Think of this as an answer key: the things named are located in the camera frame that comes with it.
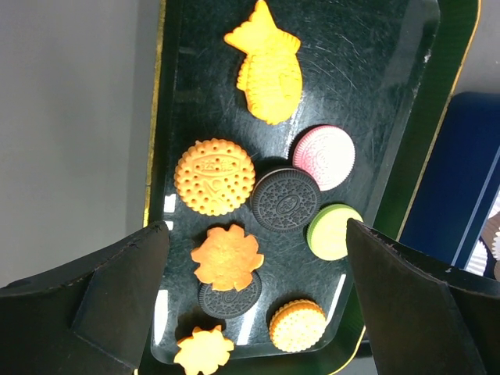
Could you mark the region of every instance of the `embossed biscuit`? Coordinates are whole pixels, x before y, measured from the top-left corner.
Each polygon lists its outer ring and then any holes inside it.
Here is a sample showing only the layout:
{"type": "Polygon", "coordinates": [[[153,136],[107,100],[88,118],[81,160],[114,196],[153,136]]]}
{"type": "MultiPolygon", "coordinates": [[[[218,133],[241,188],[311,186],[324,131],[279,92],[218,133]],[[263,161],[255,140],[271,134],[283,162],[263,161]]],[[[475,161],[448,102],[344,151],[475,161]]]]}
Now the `embossed biscuit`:
{"type": "Polygon", "coordinates": [[[250,196],[255,171],[246,151],[231,141],[197,141],[179,160],[175,187],[194,211],[224,215],[240,207],[250,196]]]}
{"type": "Polygon", "coordinates": [[[327,317],[313,301],[299,299],[287,303],[273,316],[270,337],[283,352],[295,353],[311,348],[323,336],[327,317]]]}
{"type": "Polygon", "coordinates": [[[295,167],[309,173],[321,191],[337,187],[351,173],[355,148],[349,135],[339,127],[323,125],[310,130],[297,144],[295,167]]]}

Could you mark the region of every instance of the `pink sandwich cookie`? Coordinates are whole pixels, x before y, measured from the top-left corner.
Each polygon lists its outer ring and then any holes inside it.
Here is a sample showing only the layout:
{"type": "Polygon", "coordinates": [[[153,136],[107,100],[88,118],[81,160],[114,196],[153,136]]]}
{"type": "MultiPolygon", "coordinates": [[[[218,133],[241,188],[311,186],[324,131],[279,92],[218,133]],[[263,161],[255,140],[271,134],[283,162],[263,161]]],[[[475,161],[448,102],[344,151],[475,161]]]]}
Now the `pink sandwich cookie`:
{"type": "Polygon", "coordinates": [[[351,137],[339,127],[322,125],[298,142],[293,165],[309,173],[321,191],[340,185],[354,166],[355,149],[351,137]]]}

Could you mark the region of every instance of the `fish-shaped cookie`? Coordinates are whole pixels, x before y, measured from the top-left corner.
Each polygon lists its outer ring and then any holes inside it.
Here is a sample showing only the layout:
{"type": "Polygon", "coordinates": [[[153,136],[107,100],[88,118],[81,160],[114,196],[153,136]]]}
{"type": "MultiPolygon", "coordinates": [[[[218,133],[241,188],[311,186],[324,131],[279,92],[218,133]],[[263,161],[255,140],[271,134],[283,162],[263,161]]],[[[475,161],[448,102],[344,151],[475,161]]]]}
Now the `fish-shaped cookie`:
{"type": "Polygon", "coordinates": [[[247,55],[236,87],[245,92],[250,113],[269,125],[288,120],[302,94],[300,40],[278,29],[266,2],[258,0],[250,19],[224,41],[247,55]]]}

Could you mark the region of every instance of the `cookie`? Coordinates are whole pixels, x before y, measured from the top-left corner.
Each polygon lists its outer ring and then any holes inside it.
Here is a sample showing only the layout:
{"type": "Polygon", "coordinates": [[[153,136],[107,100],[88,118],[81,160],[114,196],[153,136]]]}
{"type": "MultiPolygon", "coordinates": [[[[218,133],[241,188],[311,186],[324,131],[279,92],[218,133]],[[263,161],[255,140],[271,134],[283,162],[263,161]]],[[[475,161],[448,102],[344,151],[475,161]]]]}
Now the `cookie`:
{"type": "Polygon", "coordinates": [[[273,232],[299,230],[320,208],[314,179],[302,170],[285,167],[259,180],[252,194],[252,212],[260,225],[273,232]]]}
{"type": "Polygon", "coordinates": [[[236,224],[229,230],[216,227],[206,233],[202,246],[191,252],[191,258],[200,263],[196,277],[212,284],[214,291],[242,291],[252,282],[252,272],[264,263],[264,255],[257,254],[257,240],[251,234],[245,236],[236,224]]]}
{"type": "Polygon", "coordinates": [[[270,323],[271,342],[283,352],[295,353],[311,348],[327,329],[327,317],[314,302],[305,299],[287,303],[270,323]]]}
{"type": "Polygon", "coordinates": [[[245,314],[259,300],[263,285],[257,272],[252,283],[242,291],[214,291],[212,285],[203,284],[198,292],[202,310],[217,319],[231,319],[245,314]]]}
{"type": "Polygon", "coordinates": [[[202,330],[196,327],[193,335],[183,338],[177,345],[180,351],[173,359],[180,364],[186,375],[204,375],[215,373],[219,366],[224,366],[234,350],[233,342],[222,335],[222,327],[213,330],[202,330]]]}
{"type": "Polygon", "coordinates": [[[329,205],[322,209],[307,230],[307,243],[312,253],[322,260],[344,258],[347,255],[347,220],[351,218],[363,221],[348,205],[329,205]]]}
{"type": "Polygon", "coordinates": [[[179,160],[175,187],[183,202],[209,216],[230,213],[250,196],[255,171],[246,151],[231,141],[196,142],[179,160]]]}
{"type": "Polygon", "coordinates": [[[354,143],[339,127],[323,125],[310,130],[297,143],[293,165],[309,173],[321,191],[340,185],[351,173],[354,143]]]}
{"type": "Polygon", "coordinates": [[[245,93],[250,113],[269,125],[288,120],[302,95],[300,40],[278,29],[266,2],[259,0],[248,21],[224,41],[246,54],[236,87],[245,93]]]}

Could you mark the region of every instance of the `oreo cookie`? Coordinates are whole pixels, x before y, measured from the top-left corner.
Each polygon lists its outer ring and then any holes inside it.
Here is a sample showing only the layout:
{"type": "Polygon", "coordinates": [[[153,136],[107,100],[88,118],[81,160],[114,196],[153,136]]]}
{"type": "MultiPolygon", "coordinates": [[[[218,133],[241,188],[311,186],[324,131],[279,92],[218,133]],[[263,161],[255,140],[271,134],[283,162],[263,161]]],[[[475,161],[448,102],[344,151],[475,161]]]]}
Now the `oreo cookie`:
{"type": "Polygon", "coordinates": [[[245,314],[257,302],[263,284],[257,272],[252,272],[252,283],[242,291],[214,291],[211,284],[202,284],[198,302],[202,310],[217,319],[231,319],[245,314]]]}
{"type": "Polygon", "coordinates": [[[307,172],[284,167],[260,179],[251,202],[255,219],[267,230],[281,233],[299,230],[318,213],[320,188],[307,172]]]}

